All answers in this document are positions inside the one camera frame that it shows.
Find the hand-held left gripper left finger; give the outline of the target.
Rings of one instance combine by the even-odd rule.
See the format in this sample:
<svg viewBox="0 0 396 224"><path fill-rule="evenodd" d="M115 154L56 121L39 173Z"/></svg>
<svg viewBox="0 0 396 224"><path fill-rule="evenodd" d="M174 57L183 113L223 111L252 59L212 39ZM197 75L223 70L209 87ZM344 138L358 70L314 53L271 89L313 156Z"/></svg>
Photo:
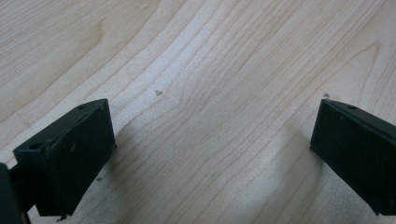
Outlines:
<svg viewBox="0 0 396 224"><path fill-rule="evenodd" d="M22 209L73 215L116 147L108 100L73 108L14 149Z"/></svg>

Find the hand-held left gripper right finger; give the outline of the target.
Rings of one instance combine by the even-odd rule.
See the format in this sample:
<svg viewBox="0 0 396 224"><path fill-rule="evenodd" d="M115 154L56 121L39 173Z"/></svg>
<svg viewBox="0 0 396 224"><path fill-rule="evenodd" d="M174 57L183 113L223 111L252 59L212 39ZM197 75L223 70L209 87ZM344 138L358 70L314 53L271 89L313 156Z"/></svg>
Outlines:
<svg viewBox="0 0 396 224"><path fill-rule="evenodd" d="M376 214L396 216L396 126L354 105L323 99L310 148Z"/></svg>

